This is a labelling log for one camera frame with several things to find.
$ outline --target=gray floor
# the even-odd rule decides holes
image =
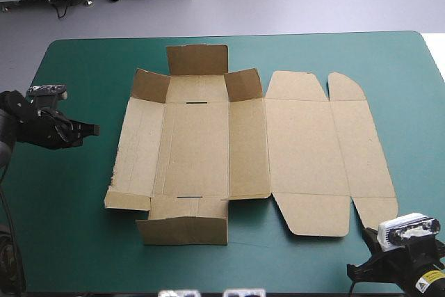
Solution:
[[[49,43],[67,38],[344,31],[445,32],[445,0],[93,0],[58,20],[42,0],[0,13],[0,92],[29,86]]]

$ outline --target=unfolded cardboard box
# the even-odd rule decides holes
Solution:
[[[168,47],[170,76],[137,70],[107,208],[149,211],[146,244],[227,244],[228,201],[273,194],[294,234],[345,236],[397,215],[366,97],[331,73],[228,73],[224,45]]]

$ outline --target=black cable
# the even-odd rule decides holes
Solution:
[[[70,6],[73,6],[72,1],[73,1],[73,0],[69,0],[69,1],[67,1],[66,5],[65,5],[65,9],[64,9],[62,15],[60,14],[60,11],[59,11],[60,8],[57,7],[57,5],[56,5],[56,4],[53,4],[53,3],[51,4],[51,6],[56,10],[57,18],[62,19],[62,18],[64,18],[64,17],[66,16],[67,11],[68,11],[68,8],[69,8]]]
[[[355,287],[355,282],[353,282],[353,283],[350,285],[348,297],[352,297],[352,295],[353,295],[353,291],[354,291],[354,287]]]
[[[15,229],[14,229],[14,223],[13,223],[13,218],[11,216],[11,212],[9,210],[9,206],[8,206],[8,202],[6,201],[6,196],[3,192],[3,187],[1,186],[1,183],[3,181],[3,179],[5,178],[6,175],[6,171],[8,170],[9,164],[6,165],[6,167],[3,169],[3,174],[0,178],[0,198],[1,198],[1,202],[3,204],[3,210],[5,211],[6,214],[6,219],[8,221],[8,225],[9,225],[9,232],[11,235],[11,241],[13,243],[13,254],[14,254],[14,259],[15,259],[15,269],[17,271],[17,296],[21,297],[22,296],[22,263],[18,257],[19,254],[19,248],[17,246],[17,239],[15,238]]]

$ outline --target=yellow warning label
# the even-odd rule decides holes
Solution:
[[[443,274],[441,271],[428,271],[422,276],[422,278],[429,284],[432,284],[441,278],[445,278],[445,274]]]

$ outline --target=green tabletop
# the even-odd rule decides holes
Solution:
[[[292,235],[272,198],[231,202],[228,246],[144,246],[134,223],[144,213],[104,208],[135,69],[167,74],[165,46],[190,43],[228,45],[230,71],[256,67],[264,90],[275,70],[313,72],[324,88],[329,72],[356,80],[399,213],[445,222],[445,85],[418,33],[60,40],[34,84],[66,83],[59,109],[99,124],[101,135],[69,150],[15,148],[4,186],[29,291],[348,290],[346,264],[369,257],[353,205],[348,236],[320,238]],[[398,290],[359,284],[357,291]]]

